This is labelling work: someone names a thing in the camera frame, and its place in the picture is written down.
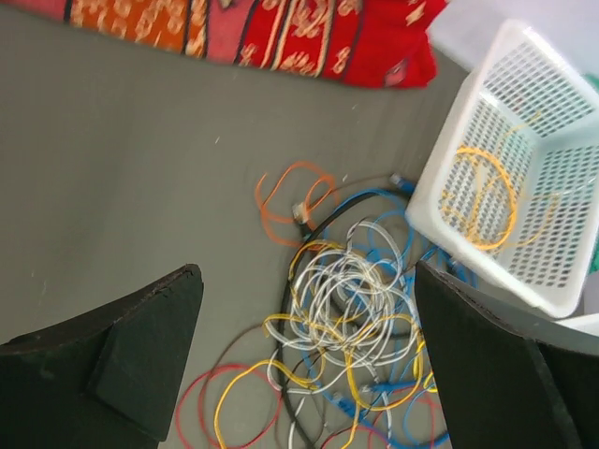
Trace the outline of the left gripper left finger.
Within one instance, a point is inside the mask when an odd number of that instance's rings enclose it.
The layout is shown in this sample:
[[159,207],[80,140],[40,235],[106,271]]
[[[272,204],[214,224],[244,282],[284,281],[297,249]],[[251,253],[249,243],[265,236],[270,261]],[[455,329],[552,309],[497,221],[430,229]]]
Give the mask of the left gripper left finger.
[[4,448],[155,448],[177,403],[204,282],[188,264],[1,346]]

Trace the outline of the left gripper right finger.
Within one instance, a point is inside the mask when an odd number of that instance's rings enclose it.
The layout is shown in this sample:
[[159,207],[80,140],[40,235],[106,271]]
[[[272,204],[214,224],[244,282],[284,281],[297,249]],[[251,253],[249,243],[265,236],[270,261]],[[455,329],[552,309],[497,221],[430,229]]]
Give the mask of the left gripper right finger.
[[426,262],[415,295],[453,447],[597,447],[597,337]]

